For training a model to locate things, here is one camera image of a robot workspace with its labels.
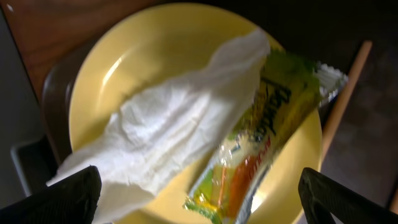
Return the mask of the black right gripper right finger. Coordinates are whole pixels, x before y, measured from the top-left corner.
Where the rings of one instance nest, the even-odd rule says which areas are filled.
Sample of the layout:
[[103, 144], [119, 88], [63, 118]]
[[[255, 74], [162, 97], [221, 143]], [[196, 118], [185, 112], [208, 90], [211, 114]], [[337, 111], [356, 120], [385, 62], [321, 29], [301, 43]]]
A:
[[298, 184], [300, 201], [307, 223], [397, 224], [397, 214], [364, 198], [329, 177], [306, 167]]

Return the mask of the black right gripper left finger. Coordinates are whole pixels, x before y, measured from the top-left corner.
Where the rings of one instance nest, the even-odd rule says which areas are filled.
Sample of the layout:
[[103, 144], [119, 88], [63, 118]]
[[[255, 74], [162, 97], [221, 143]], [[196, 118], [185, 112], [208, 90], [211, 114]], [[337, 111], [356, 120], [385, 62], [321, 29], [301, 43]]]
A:
[[1, 209], [1, 223], [91, 223], [100, 192], [100, 173], [89, 166]]

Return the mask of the yellow green snack wrapper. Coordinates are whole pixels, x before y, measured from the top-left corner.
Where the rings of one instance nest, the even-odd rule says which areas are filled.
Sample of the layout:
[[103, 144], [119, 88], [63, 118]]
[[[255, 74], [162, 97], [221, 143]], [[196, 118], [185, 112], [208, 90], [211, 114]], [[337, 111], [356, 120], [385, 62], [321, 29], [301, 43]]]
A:
[[347, 75], [324, 63], [271, 50], [252, 106], [217, 147], [184, 209], [212, 223], [246, 222], [256, 191], [286, 142], [347, 81]]

